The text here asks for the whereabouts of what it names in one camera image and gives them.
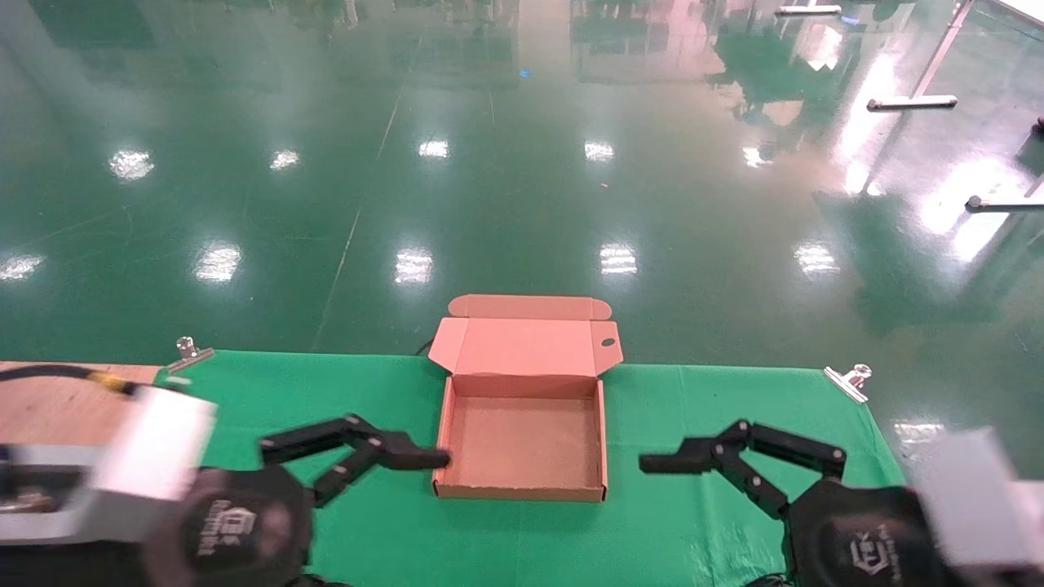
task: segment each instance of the green epoxy floor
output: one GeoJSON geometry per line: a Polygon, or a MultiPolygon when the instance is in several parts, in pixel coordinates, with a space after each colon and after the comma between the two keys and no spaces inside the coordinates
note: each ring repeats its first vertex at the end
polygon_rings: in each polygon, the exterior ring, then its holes
{"type": "Polygon", "coordinates": [[[1044,33],[949,0],[0,6],[0,357],[411,353],[466,292],[590,295],[634,362],[874,369],[897,451],[1044,476],[1044,33]]]}

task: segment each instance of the green cloth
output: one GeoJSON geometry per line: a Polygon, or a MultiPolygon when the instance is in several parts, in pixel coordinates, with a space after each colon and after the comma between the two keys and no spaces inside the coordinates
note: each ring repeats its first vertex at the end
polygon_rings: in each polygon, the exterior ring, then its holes
{"type": "MultiPolygon", "coordinates": [[[[219,351],[179,375],[218,405],[206,464],[254,469],[260,437],[349,413],[433,443],[446,372],[423,357],[219,351]]],[[[621,365],[604,381],[604,503],[438,499],[430,473],[374,470],[316,514],[310,571],[360,587],[738,587],[782,571],[782,522],[720,475],[638,470],[640,453],[739,418],[845,447],[849,485],[903,483],[867,406],[820,371],[621,365]]],[[[310,482],[341,457],[290,468],[310,482]]],[[[791,497],[816,478],[744,459],[791,497]]]]}

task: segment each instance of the cardboard box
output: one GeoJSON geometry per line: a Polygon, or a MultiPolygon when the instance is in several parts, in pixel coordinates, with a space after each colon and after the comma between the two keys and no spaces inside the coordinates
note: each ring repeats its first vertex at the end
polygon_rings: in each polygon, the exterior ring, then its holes
{"type": "Polygon", "coordinates": [[[604,501],[599,375],[623,360],[609,304],[592,298],[461,296],[428,356],[450,371],[435,495],[604,501]]]}

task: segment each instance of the box flap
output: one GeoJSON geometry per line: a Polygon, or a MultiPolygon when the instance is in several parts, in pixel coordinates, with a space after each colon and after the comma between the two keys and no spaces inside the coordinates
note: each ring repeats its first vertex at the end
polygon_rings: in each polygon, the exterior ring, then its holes
{"type": "Polygon", "coordinates": [[[456,320],[468,321],[468,329],[455,375],[597,375],[590,322],[456,320]]]}
{"type": "Polygon", "coordinates": [[[594,350],[594,374],[602,373],[623,362],[623,348],[615,322],[591,322],[591,348],[594,350]]]}
{"type": "Polygon", "coordinates": [[[597,377],[623,360],[609,304],[469,295],[450,303],[428,356],[454,375],[597,377]]]}
{"type": "Polygon", "coordinates": [[[444,318],[438,323],[435,338],[428,350],[428,358],[451,373],[456,372],[457,358],[464,349],[464,335],[468,330],[468,319],[444,318]]]}
{"type": "Polygon", "coordinates": [[[594,298],[567,296],[489,296],[469,294],[450,302],[457,318],[609,320],[613,309],[594,298]]]}

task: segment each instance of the wooden table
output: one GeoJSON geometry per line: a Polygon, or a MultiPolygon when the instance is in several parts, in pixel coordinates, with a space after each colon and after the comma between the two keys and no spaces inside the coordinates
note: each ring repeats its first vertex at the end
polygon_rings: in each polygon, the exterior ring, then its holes
{"type": "MultiPolygon", "coordinates": [[[[0,370],[32,365],[0,361],[0,370]]],[[[159,367],[84,365],[151,382],[159,367]]],[[[123,419],[125,397],[81,379],[34,377],[0,383],[0,443],[104,444],[123,419]]]]}

